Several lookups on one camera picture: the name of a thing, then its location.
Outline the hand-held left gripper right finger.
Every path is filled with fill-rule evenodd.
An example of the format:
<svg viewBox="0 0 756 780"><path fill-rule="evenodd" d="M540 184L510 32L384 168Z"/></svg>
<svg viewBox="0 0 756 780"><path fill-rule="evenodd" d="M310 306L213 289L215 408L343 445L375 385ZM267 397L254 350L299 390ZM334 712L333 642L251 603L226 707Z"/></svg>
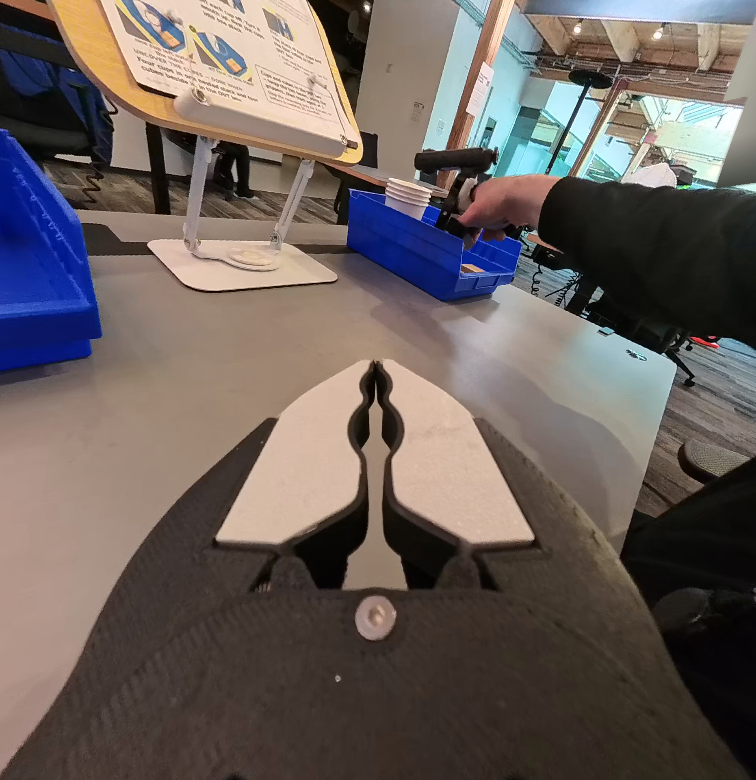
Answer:
<svg viewBox="0 0 756 780"><path fill-rule="evenodd" d="M529 549L535 534L469 410L394 360L375 364L389 448L383 533L408 586L434 587L460 556Z"/></svg>

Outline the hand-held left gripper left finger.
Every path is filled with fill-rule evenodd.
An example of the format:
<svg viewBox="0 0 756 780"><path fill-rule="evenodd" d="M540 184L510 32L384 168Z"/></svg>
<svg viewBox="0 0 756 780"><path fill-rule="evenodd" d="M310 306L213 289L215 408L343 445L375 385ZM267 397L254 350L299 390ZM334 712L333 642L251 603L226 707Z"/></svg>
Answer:
<svg viewBox="0 0 756 780"><path fill-rule="evenodd" d="M368 529L374 373L359 360L285 408L216 533L220 548L294 555L318 588L342 588Z"/></svg>

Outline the blue plastic bin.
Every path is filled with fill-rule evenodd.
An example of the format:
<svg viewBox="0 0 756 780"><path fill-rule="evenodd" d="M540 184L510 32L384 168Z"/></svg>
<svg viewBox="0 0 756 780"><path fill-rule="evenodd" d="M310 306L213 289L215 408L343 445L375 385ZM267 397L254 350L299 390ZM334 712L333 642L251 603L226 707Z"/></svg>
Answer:
<svg viewBox="0 0 756 780"><path fill-rule="evenodd" d="M80 220L0 130L0 372L87 358L101 336Z"/></svg>
<svg viewBox="0 0 756 780"><path fill-rule="evenodd" d="M464 251L462 239L435 227L439 213L429 205L417 221L387 208L382 193L351 190L347 246L443 302L490 296L512 282L521 241L479 239ZM462 263L484 272L463 275Z"/></svg>

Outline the person's right forearm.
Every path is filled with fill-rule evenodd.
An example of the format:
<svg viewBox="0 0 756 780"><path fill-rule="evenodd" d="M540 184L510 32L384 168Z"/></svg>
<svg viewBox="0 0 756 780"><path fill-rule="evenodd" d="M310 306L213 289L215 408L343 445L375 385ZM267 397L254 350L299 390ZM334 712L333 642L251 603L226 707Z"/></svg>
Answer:
<svg viewBox="0 0 756 780"><path fill-rule="evenodd" d="M564 178L539 236L636 316L756 349L756 193Z"/></svg>

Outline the person's right hand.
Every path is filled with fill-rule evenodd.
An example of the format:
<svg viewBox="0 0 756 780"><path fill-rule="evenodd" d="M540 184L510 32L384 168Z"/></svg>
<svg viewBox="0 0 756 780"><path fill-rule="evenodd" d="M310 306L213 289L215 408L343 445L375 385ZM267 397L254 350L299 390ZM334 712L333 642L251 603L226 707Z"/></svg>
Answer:
<svg viewBox="0 0 756 780"><path fill-rule="evenodd" d="M504 240L508 227L536 228L542 206L559 181L550 175L492 178L475 187L468 209L458 220L485 241Z"/></svg>

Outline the brown top table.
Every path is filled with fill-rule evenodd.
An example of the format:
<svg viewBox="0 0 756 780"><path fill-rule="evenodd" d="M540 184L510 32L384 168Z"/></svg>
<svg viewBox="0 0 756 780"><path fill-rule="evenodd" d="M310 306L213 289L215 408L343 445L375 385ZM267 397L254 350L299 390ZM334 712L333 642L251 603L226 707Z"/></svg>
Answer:
<svg viewBox="0 0 756 780"><path fill-rule="evenodd" d="M332 174L332 176L335 176L339 180L345 182L355 180L357 182L366 183L372 187L378 187L380 191L385 190L387 180L392 177L391 174L385 173L384 171L379 169L365 168L362 165L343 165L341 163L335 162L323 162L322 165L327 171L329 171L329 173ZM442 189L437 185L431 184L429 182L421 181L415 178L406 181L413 180L418 183L424 183L427 186L434 187L434 190L432 190L434 193L433 197L443 198L448 194L446 189Z"/></svg>

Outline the white hard hat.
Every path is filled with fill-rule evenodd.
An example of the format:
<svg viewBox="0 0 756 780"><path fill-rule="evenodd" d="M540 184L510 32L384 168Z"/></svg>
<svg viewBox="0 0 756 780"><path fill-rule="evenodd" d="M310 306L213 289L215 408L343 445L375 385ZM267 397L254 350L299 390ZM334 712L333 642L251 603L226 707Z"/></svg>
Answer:
<svg viewBox="0 0 756 780"><path fill-rule="evenodd" d="M621 180L625 184L638 184L648 188L677 187L675 171L666 162L649 165L626 173Z"/></svg>

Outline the instruction sheet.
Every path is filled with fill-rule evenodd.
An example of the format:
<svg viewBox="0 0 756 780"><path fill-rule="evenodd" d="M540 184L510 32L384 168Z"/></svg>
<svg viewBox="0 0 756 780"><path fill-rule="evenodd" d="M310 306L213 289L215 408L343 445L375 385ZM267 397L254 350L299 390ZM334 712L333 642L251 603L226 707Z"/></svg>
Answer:
<svg viewBox="0 0 756 780"><path fill-rule="evenodd" d="M134 80L183 121L332 157L358 146L307 2L101 5Z"/></svg>

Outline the person's black clothing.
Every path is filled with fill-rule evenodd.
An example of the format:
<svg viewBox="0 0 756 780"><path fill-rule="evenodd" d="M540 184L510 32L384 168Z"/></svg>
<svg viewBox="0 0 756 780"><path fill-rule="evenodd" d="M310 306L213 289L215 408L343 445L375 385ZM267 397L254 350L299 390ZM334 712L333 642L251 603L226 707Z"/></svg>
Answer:
<svg viewBox="0 0 756 780"><path fill-rule="evenodd" d="M636 512L621 561L650 607L677 590L756 589L756 456L652 518ZM756 778L756 608L671 633L676 670L730 751Z"/></svg>

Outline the blue jacket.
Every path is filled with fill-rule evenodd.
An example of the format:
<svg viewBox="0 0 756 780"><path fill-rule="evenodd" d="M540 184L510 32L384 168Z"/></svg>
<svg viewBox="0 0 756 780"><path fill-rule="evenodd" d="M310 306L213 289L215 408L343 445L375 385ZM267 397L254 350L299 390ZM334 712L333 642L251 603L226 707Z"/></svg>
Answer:
<svg viewBox="0 0 756 780"><path fill-rule="evenodd" d="M79 71L0 48L0 118L15 126L74 133L70 154L110 164L113 121L100 91Z"/></svg>

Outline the black office chair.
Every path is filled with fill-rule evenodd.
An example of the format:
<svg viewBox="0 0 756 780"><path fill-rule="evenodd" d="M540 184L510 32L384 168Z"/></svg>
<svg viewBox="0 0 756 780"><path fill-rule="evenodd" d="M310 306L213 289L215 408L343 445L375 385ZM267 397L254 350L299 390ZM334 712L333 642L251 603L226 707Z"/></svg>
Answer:
<svg viewBox="0 0 756 780"><path fill-rule="evenodd" d="M28 29L20 25L21 16L21 12L0 8L1 49L57 63L82 73L75 65L70 52L61 41L61 37L58 34L50 35L52 33L51 23L46 23L43 20L31 20L31 28ZM10 122L2 118L0 118L0 129L8 131L35 160L52 158L57 154L70 154L70 151L74 151L74 141L78 141L81 146L84 146L83 136L43 130L37 126L23 126L22 123L12 126ZM89 157L84 154L71 155ZM95 158L89 158L95 163L108 165Z"/></svg>

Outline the wooden post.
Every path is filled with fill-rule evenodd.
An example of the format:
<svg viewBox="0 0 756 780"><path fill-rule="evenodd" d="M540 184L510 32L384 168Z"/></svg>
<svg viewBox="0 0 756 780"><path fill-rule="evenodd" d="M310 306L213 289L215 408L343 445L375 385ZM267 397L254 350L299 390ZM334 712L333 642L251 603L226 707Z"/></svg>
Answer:
<svg viewBox="0 0 756 780"><path fill-rule="evenodd" d="M447 151L458 150L468 145L472 125L489 91L493 78L493 64L515 4L515 1L490 1L451 125L446 143Z"/></svg>

